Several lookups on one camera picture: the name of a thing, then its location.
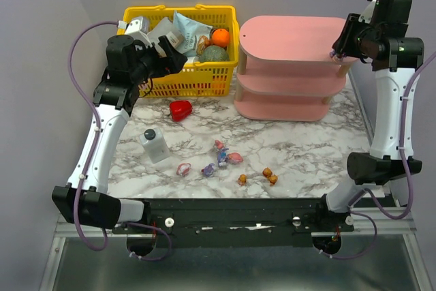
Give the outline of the purple bunny toy with cake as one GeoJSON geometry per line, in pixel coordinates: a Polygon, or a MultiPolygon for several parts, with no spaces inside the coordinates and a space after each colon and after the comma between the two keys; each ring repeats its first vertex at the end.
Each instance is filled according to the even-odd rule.
{"type": "Polygon", "coordinates": [[[332,50],[329,56],[334,62],[341,62],[343,60],[343,57],[338,55],[335,50],[332,50]]]}

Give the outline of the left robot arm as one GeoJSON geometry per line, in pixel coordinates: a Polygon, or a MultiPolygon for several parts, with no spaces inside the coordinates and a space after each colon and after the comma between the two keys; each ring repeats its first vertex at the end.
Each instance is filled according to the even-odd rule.
{"type": "Polygon", "coordinates": [[[93,92],[93,118],[84,148],[66,185],[52,192],[53,202],[69,223],[113,229],[146,218],[145,201],[107,194],[108,175],[121,132],[139,98],[139,86],[179,73],[187,60],[166,36],[158,40],[151,47],[130,35],[115,35],[107,41],[107,66],[93,92]]]}

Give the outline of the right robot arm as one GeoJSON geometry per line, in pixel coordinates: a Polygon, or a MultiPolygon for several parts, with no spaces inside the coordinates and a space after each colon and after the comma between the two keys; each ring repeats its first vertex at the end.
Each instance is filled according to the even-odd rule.
{"type": "Polygon", "coordinates": [[[421,171],[411,144],[414,93],[424,43],[407,37],[412,0],[369,0],[346,19],[256,16],[240,28],[234,105],[248,119],[314,122],[345,85],[356,60],[371,60],[377,118],[371,148],[347,158],[349,181],[326,194],[348,212],[376,185],[421,171]]]}

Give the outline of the purple bunny toy blue bow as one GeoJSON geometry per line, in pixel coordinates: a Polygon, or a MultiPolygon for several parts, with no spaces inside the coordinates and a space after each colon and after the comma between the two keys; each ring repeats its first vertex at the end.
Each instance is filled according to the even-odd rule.
{"type": "Polygon", "coordinates": [[[215,164],[210,163],[209,165],[205,166],[203,169],[201,169],[201,173],[204,177],[211,177],[213,176],[215,172],[215,164]]]}

